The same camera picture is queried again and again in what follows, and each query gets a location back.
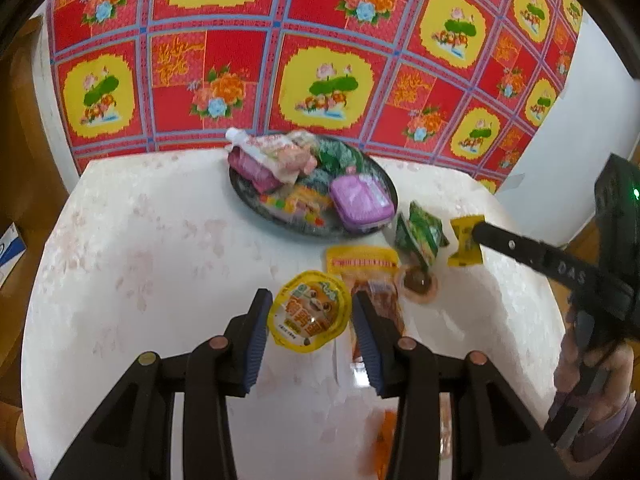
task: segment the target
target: table surface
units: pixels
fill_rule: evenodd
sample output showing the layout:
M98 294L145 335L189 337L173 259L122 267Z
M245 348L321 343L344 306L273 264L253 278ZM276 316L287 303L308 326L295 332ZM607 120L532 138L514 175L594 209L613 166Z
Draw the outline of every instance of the table surface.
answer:
M223 150L197 150L96 160L69 197L45 246L22 350L24 420L40 480L137 355L191 351L245 312L257 288L275 294L299 272L324 267L328 244L246 208L225 159ZM491 250L483 266L446 266L457 246L449 219L484 214L513 230L507 214L464 173L377 160L400 210L417 200L452 240L434 266L436 301L404 304L419 338L456 357L484 351L543 423L563 332L547 280ZM387 246L389 235L352 243ZM371 388L338 386L333 344L302 355L270 339L251 394L228 403L239 478L366 478L363 457L385 405ZM180 406L177 399L174 478Z

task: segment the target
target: snack package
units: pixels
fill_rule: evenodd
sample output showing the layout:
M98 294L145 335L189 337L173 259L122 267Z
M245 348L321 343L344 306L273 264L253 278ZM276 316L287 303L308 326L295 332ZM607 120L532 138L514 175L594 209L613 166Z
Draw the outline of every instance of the snack package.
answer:
M310 150L331 176L362 173L365 169L362 152L340 140L315 136L306 130L293 130L287 137L301 148Z
M417 335L413 321L407 322L398 301L398 290L394 283L398 264L398 253L391 248L335 246L326 250L327 272L340 276L351 295L364 290L369 295L376 312L380 316L391 319L401 334ZM338 384L357 388L369 386L369 381L362 379L365 367L355 330L351 325L350 335L350 338L343 337L336 341L336 355L350 357L350 362L337 362Z
M324 227L324 211L333 206L329 197L331 176L319 168L301 177L295 186L282 186L271 194L262 194L260 202L275 217L285 222L303 221Z
M263 194L260 202L285 222L304 221L316 227L324 226L322 213L332 206L327 195L302 184L286 186L272 194Z
M371 175L339 176L331 183L330 193L340 220L352 232L384 225L396 214L386 190Z
M278 345L313 352L338 337L351 317L351 295L334 276L308 270L278 293L267 326Z
M373 444L373 461L378 480L385 480L386 470L391 458L394 443L394 433L398 413L395 410L385 410L385 415L378 430L378 436ZM440 394L440 460L451 457L452 445L451 401L449 394Z
M300 173L310 174L318 164L309 150L282 134L255 137L244 130L229 128L225 137L284 184L295 184Z
M409 206L409 218L400 213L396 226L396 246L417 256L420 266L428 270L440 247L449 245L442 231L442 221L427 213L417 202Z
M235 146L226 158L229 165L245 179L250 180L258 193L268 193L282 186L281 181L260 163Z
M472 237L473 228L484 222L484 215L463 216L451 220L451 227L458 239L458 250L447 260L449 267L465 267L482 264L482 250Z

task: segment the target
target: yellow snack package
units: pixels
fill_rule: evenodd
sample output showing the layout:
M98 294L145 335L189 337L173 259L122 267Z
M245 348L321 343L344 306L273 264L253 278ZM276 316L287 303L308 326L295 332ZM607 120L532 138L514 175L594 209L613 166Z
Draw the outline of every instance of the yellow snack package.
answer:
M350 317L351 295L344 283L324 272L308 270L280 290L267 325L277 344L308 353L338 337Z
M398 299L394 281L398 272L398 253L391 248L375 246L336 246L326 250L326 268L329 274L340 276L351 295L364 291L379 316L389 318L405 334L404 313ZM350 362L338 364L338 384L342 386L368 386L365 367L353 325L350 342L338 339L338 354L350 356Z
M482 251L471 235L478 222L484 222L484 215L453 218L451 227L458 239L458 250L447 260L449 267L465 267L482 264Z

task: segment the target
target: black plate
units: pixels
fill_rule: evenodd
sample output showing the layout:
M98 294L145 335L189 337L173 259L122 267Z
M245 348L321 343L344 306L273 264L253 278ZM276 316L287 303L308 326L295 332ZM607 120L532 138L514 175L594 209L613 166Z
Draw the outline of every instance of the black plate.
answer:
M362 154L364 156L365 162L367 163L368 170L367 173L370 173L375 177L383 186L386 188L386 192L389 195L389 198L394 203L394 209L398 210L398 192L396 192L396 186L389 178L386 171L382 169L382 167L370 156ZM233 186L235 192L240 197L245 204L249 206L249 208L253 209L258 215L267 220L273 222L276 225L280 225L284 228L289 229L290 231L295 231L297 233L301 233L303 235L321 237L321 238L360 238L366 235L370 235L377 231L380 231L383 226L375 227L372 229L368 229L366 231L352 233L347 231L340 222L337 213L332 208L329 214L327 214L324 219L326 224L323 227L313 226L306 223L303 220L295 221L295 222L287 222L282 218L278 218L274 216L271 211L260 202L260 195L255 190L254 186L250 181L240 176L240 174L229 167L229 179L231 180L231 185Z

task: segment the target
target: purple lid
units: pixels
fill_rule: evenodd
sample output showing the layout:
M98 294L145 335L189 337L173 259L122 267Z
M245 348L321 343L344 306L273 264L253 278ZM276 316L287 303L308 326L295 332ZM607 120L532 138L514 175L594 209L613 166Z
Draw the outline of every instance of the purple lid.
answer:
M345 175L330 186L338 215L347 228L367 229L390 221L396 208L380 183L367 174Z

